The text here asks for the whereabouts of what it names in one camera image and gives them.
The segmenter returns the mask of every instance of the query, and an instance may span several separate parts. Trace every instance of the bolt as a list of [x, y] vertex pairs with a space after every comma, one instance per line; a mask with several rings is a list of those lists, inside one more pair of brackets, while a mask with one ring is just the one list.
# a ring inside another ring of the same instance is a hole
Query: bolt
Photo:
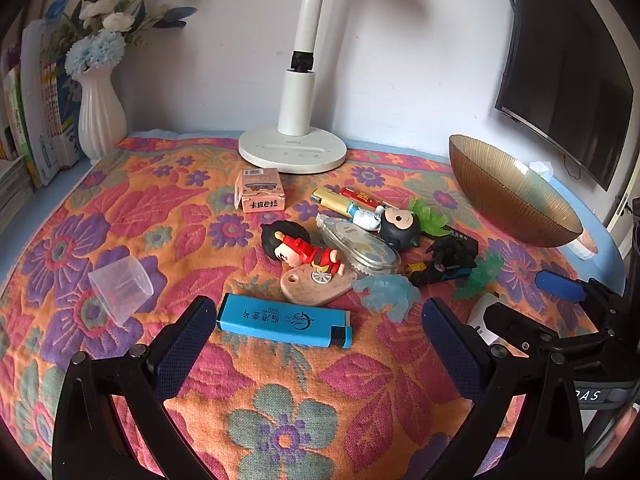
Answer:
[[85, 359], [86, 359], [86, 354], [84, 352], [76, 352], [71, 357], [71, 362], [75, 365], [79, 365]]
[[552, 352], [551, 360], [557, 365], [561, 365], [562, 363], [564, 363], [564, 356], [562, 354], [559, 354], [558, 352]]
[[492, 356], [497, 357], [499, 359], [503, 357], [507, 357], [509, 353], [509, 351], [502, 345], [491, 345], [489, 347], [489, 350], [491, 351]]
[[131, 348], [129, 348], [129, 355], [131, 357], [140, 357], [146, 352], [146, 345], [143, 344], [135, 344]]

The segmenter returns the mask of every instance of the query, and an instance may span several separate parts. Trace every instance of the blue plastic toy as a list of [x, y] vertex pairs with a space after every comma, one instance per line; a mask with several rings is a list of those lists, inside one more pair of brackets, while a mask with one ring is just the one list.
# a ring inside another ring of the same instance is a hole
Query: blue plastic toy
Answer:
[[394, 323], [401, 323], [412, 304], [420, 301], [420, 291], [415, 288], [406, 276], [385, 274], [383, 276], [367, 276], [354, 280], [353, 290], [362, 292], [369, 289], [369, 295], [362, 298], [362, 304], [374, 312], [380, 312], [391, 305], [386, 316]]

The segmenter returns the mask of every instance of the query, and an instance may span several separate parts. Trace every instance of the television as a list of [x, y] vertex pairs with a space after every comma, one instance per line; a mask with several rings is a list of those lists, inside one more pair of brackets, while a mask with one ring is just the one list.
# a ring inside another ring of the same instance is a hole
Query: television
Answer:
[[590, 0], [514, 0], [495, 107], [548, 139], [605, 190], [625, 143], [633, 87]]

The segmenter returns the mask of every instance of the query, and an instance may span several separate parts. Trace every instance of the pink box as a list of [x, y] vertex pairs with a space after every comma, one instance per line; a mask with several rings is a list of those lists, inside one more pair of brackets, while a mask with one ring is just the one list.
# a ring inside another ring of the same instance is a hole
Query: pink box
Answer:
[[245, 213], [282, 211], [284, 189], [275, 168], [241, 170], [236, 178], [236, 209], [242, 203]]

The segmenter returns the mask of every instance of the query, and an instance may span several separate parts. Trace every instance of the floral tablecloth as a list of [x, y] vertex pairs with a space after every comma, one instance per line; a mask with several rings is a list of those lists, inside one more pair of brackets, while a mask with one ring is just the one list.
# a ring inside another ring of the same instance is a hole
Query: floral tablecloth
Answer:
[[[540, 293], [541, 268], [576, 277], [558, 250], [523, 246], [479, 217], [450, 166], [416, 156], [349, 150], [335, 171], [282, 180], [284, 212], [234, 209], [233, 182], [248, 164], [232, 139], [129, 138], [101, 161], [34, 236], [0, 298], [0, 415], [31, 461], [50, 477], [58, 396], [71, 356], [119, 356], [149, 343], [198, 294], [284, 300], [282, 264], [260, 247], [260, 226], [304, 224], [318, 239], [309, 200], [318, 186], [354, 186], [400, 207], [422, 197], [480, 243], [466, 283], [422, 290], [462, 320], [482, 292], [558, 330], [586, 332], [581, 310]], [[420, 250], [404, 255], [421, 259]], [[87, 273], [133, 254], [154, 295], [123, 327], [100, 309]], [[180, 395], [166, 408], [220, 480], [417, 479], [470, 409], [420, 325], [414, 304], [402, 324], [361, 306], [351, 291], [330, 306], [351, 310], [353, 346], [319, 349], [216, 330]], [[140, 462], [158, 471], [122, 399], [116, 400]], [[489, 467], [504, 449], [512, 403]]]

